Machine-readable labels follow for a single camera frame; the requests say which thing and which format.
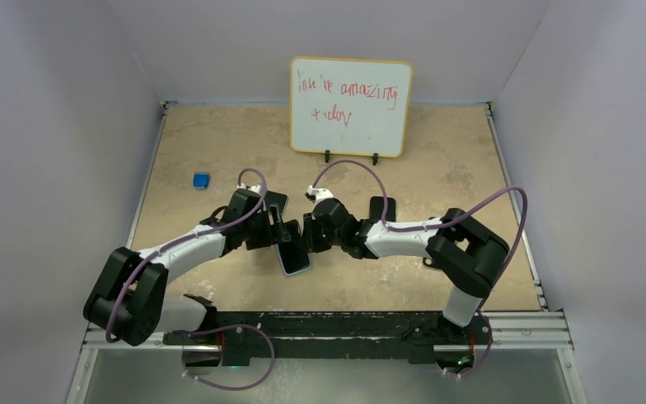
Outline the black smartphone with purple edge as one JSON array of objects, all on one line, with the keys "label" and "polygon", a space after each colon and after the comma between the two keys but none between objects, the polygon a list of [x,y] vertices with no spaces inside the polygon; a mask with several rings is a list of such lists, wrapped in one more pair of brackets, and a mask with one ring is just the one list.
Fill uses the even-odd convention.
[{"label": "black smartphone with purple edge", "polygon": [[368,213],[371,221],[380,221],[382,217],[387,222],[396,221],[396,199],[383,196],[373,196],[369,200]]}]

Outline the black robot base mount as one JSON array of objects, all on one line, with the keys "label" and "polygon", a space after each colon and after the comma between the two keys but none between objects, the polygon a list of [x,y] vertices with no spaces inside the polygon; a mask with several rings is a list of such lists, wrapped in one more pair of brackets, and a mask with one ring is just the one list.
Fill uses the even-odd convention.
[{"label": "black robot base mount", "polygon": [[493,339],[479,315],[459,327],[439,311],[219,311],[197,332],[167,332],[163,342],[222,348],[224,366],[270,358],[401,359],[452,370],[473,366]]}]

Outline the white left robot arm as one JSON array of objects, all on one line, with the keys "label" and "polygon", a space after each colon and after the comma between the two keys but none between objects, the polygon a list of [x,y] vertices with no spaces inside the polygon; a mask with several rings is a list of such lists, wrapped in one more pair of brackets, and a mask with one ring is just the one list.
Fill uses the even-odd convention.
[{"label": "white left robot arm", "polygon": [[167,305],[167,286],[239,247],[255,250],[291,241],[283,223],[288,200],[286,194],[258,185],[240,186],[227,205],[180,237],[140,251],[113,250],[86,299],[84,319],[101,327],[111,343],[137,346],[161,329],[184,331],[197,344],[209,343],[217,333],[217,321],[207,315],[210,301],[186,295]]}]

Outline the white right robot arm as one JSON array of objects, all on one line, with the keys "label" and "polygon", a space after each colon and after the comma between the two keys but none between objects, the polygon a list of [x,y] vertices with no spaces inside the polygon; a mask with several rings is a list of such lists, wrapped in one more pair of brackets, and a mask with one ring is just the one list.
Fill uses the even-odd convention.
[{"label": "white right robot arm", "polygon": [[357,219],[339,199],[317,201],[304,215],[302,247],[309,253],[338,247],[355,259],[422,258],[426,267],[442,271],[452,282],[438,330],[457,343],[470,334],[472,318],[515,248],[459,208],[425,221],[398,222],[395,206],[392,198],[374,196],[369,218]]}]

